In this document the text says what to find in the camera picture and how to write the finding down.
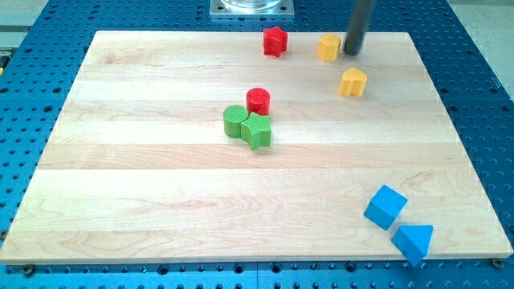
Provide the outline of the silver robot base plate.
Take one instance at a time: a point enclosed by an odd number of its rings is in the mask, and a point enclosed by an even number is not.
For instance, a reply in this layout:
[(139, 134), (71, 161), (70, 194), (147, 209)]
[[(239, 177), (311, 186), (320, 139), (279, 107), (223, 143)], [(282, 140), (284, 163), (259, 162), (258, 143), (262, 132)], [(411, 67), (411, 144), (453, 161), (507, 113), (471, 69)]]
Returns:
[(295, 15), (292, 0), (210, 0), (209, 12), (215, 18)]

